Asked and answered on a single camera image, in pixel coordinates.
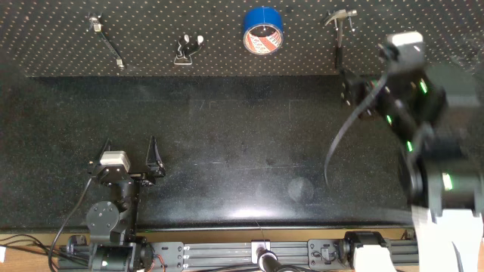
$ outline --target green led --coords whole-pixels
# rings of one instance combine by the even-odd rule
[[[412,152],[414,149],[411,147],[411,142],[407,141],[408,152]]]
[[[422,88],[423,93],[426,94],[428,89],[427,89],[427,84],[425,84],[423,79],[421,79],[420,81],[420,87]]]
[[[452,185],[451,175],[442,173],[442,181],[444,182],[445,190],[452,190],[454,188],[454,185]]]
[[[390,125],[392,125],[392,117],[390,117],[390,116],[386,116],[386,120],[388,121],[388,123],[389,123]]]

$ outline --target red and white label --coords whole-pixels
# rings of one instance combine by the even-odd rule
[[[281,46],[282,37],[278,31],[267,37],[257,37],[247,33],[244,43],[251,53],[270,54]]]

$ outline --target pegboard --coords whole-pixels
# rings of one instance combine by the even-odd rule
[[[327,11],[356,9],[346,21],[344,66],[382,70],[377,45],[386,35],[422,33],[429,62],[469,71],[484,58],[482,0],[7,0],[0,3],[0,47],[26,76],[283,76],[334,74],[334,25]],[[279,11],[282,48],[249,53],[242,42],[245,14],[260,6]],[[127,64],[119,71],[103,42],[88,30],[89,12],[102,12],[104,29]],[[203,35],[193,66],[175,66],[184,34]]]

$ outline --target claw hammer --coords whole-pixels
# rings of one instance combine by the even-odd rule
[[[335,69],[342,69],[343,65],[343,21],[346,18],[349,18],[349,24],[350,27],[352,28],[352,31],[355,31],[353,29],[353,25],[351,22],[351,17],[358,15],[358,12],[356,10],[339,10],[335,11],[332,14],[328,14],[324,25],[327,26],[331,21],[334,21],[336,24],[336,31],[338,32],[338,45],[336,47],[336,53],[335,53],[335,61],[334,61],[334,68]]]

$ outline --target blue tape roll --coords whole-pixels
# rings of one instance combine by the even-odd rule
[[[254,8],[247,13],[244,46],[248,51],[258,55],[271,54],[281,47],[283,40],[282,19],[274,8]]]

